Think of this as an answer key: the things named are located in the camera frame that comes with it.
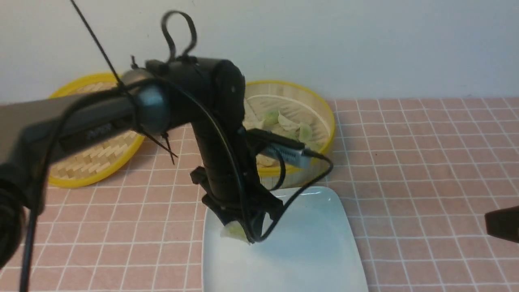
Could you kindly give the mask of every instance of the white plate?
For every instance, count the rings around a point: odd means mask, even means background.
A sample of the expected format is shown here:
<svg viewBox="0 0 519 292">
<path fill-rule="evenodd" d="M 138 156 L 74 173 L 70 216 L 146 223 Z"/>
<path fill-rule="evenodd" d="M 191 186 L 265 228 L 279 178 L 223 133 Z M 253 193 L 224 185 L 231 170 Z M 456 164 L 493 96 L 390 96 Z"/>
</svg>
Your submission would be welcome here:
<svg viewBox="0 0 519 292">
<path fill-rule="evenodd" d="M 296 190 L 278 190 L 274 195 L 286 201 Z M 203 234 L 204 292 L 367 292 L 348 218 L 329 188 L 304 192 L 262 243 L 248 245 L 222 238 L 222 227 L 208 209 Z"/>
</svg>

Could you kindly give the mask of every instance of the yellow rim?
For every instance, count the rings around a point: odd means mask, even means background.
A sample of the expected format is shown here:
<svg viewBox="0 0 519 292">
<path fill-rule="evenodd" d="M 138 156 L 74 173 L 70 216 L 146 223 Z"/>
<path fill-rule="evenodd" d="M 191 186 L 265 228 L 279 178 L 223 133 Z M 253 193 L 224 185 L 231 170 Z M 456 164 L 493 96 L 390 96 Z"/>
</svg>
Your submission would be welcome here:
<svg viewBox="0 0 519 292">
<path fill-rule="evenodd" d="M 299 84 L 286 82 L 286 81 L 279 81 L 279 80 L 260 80 L 260 81 L 247 82 L 247 86 L 255 85 L 255 84 L 265 84 L 265 83 L 277 83 L 277 84 L 282 84 L 282 85 L 290 85 L 290 86 L 293 86 L 300 90 L 306 91 L 309 94 L 313 95 L 317 100 L 319 100 L 319 102 L 323 103 L 325 105 L 326 110 L 328 111 L 328 114 L 330 114 L 330 116 L 333 117 L 332 109 L 330 109 L 330 106 L 328 106 L 328 103 L 322 97 L 320 97 L 317 93 L 313 92 L 312 90 L 310 90 L 304 86 L 301 86 Z M 330 125 L 330 128 L 331 128 L 330 129 L 330 138 L 324 144 L 324 146 L 319 150 L 320 153 L 327 154 L 330 151 L 330 148 L 331 148 L 332 142 L 333 142 L 333 138 L 335 137 L 335 119 L 334 118 L 332 119 L 332 124 Z M 293 174 L 298 171 L 300 171 L 300 169 L 297 167 L 294 167 L 292 165 L 286 166 L 286 174 Z M 281 172 L 281 168 L 279 166 L 262 167 L 262 168 L 258 169 L 258 174 L 260 177 L 277 176 L 277 175 L 279 175 L 280 172 Z"/>
<path fill-rule="evenodd" d="M 99 82 L 113 82 L 116 83 L 115 77 L 110 73 L 100 73 L 100 74 L 94 74 L 82 77 L 80 79 L 74 80 L 70 82 L 69 84 L 61 87 L 58 89 L 54 94 L 52 94 L 49 98 L 57 98 L 66 96 L 69 94 L 72 94 L 76 90 L 78 90 L 81 87 L 85 87 L 87 85 L 93 84 L 93 83 L 99 83 Z M 110 164 L 109 167 L 107 167 L 102 172 L 99 172 L 95 175 L 92 175 L 87 178 L 83 179 L 74 179 L 74 180 L 65 180 L 65 179 L 59 179 L 55 178 L 53 176 L 49 176 L 49 184 L 54 185 L 56 187 L 61 188 L 80 188 L 84 187 L 86 185 L 90 185 L 93 183 L 96 183 L 98 181 L 101 181 L 114 172 L 116 172 L 118 169 L 120 169 L 128 160 L 132 158 L 132 156 L 137 152 L 139 147 L 141 146 L 142 142 L 144 141 L 144 137 L 141 135 L 137 135 L 134 142 L 128 147 L 128 149 L 124 152 L 124 154 L 114 163 Z"/>
</svg>

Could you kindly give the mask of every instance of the black cable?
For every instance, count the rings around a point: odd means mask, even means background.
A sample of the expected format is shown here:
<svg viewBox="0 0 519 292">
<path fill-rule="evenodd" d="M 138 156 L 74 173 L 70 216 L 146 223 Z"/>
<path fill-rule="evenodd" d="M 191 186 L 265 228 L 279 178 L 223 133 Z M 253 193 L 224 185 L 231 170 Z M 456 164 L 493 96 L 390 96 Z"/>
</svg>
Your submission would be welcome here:
<svg viewBox="0 0 519 292">
<path fill-rule="evenodd" d="M 262 242 L 264 241 L 272 232 L 272 230 L 274 230 L 274 227 L 276 227 L 276 225 L 279 223 L 279 220 L 281 219 L 281 217 L 283 217 L 283 214 L 285 214 L 286 210 L 290 207 L 290 205 L 292 204 L 292 202 L 294 202 L 295 199 L 297 199 L 297 197 L 299 195 L 301 195 L 307 188 L 309 188 L 311 185 L 313 185 L 314 183 L 320 181 L 321 179 L 323 179 L 325 176 L 327 176 L 328 174 L 330 174 L 330 172 L 332 172 L 332 169 L 333 169 L 333 162 L 326 156 L 320 154 L 320 153 L 317 153 L 317 152 L 314 152 L 314 151 L 311 151 L 309 149 L 305 149 L 303 151 L 303 154 L 305 154 L 306 156 L 310 156 L 310 157 L 314 157 L 314 158 L 317 158 L 317 159 L 320 159 L 320 160 L 323 160 L 323 161 L 326 161 L 328 163 L 328 168 L 323 171 L 320 175 L 316 176 L 315 178 L 313 178 L 312 180 L 310 180 L 309 182 L 305 183 L 302 187 L 299 188 L 299 190 L 297 190 L 289 199 L 288 201 L 283 205 L 283 210 L 281 211 L 281 215 L 276 218 L 271 224 L 270 226 L 268 227 L 267 231 L 265 231 L 265 233 L 260 236 L 259 240 L 257 240 L 256 242 Z"/>
<path fill-rule="evenodd" d="M 281 168 L 281 170 L 279 172 L 278 182 L 269 191 L 275 191 L 275 190 L 279 189 L 283 185 L 283 183 L 285 182 L 285 176 L 286 176 L 285 160 L 283 159 L 283 156 L 281 155 L 281 152 L 279 152 L 279 150 L 276 147 L 272 147 L 272 148 L 274 149 L 276 157 L 278 158 L 279 167 Z"/>
</svg>

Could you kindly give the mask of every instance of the steamer basket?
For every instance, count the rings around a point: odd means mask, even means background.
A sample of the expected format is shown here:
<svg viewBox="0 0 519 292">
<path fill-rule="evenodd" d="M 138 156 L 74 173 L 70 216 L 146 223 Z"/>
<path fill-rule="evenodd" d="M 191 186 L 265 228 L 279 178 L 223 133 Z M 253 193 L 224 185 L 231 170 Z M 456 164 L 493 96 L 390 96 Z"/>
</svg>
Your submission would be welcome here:
<svg viewBox="0 0 519 292">
<path fill-rule="evenodd" d="M 255 122 L 266 112 L 279 109 L 281 114 L 293 121 L 304 116 L 313 117 L 310 124 L 312 141 L 321 142 L 319 153 L 329 155 L 335 136 L 334 115 L 326 101 L 302 86 L 282 81 L 257 81 L 247 83 L 245 89 L 245 120 Z M 327 168 L 325 162 L 312 160 L 307 169 L 286 166 L 286 177 L 282 188 L 298 187 L 316 177 Z M 280 167 L 259 167 L 262 184 L 270 189 L 279 179 Z"/>
<path fill-rule="evenodd" d="M 50 98 L 106 90 L 115 85 L 112 74 L 89 75 L 65 85 Z M 55 163 L 50 169 L 49 183 L 62 188 L 79 188 L 103 180 L 128 162 L 143 141 L 143 136 L 127 131 L 93 146 Z"/>
</svg>

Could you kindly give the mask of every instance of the white wall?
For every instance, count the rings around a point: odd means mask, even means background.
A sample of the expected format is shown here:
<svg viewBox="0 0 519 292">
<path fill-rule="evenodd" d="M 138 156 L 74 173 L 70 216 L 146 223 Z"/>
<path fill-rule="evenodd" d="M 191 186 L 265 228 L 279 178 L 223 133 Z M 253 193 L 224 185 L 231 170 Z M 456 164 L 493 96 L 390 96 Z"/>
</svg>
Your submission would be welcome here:
<svg viewBox="0 0 519 292">
<path fill-rule="evenodd" d="M 198 56 L 329 98 L 519 96 L 518 0 L 78 0 L 116 69 L 165 59 L 159 19 L 189 13 Z M 187 26 L 169 26 L 180 47 Z M 67 0 L 2 0 L 0 102 L 107 71 Z"/>
</svg>

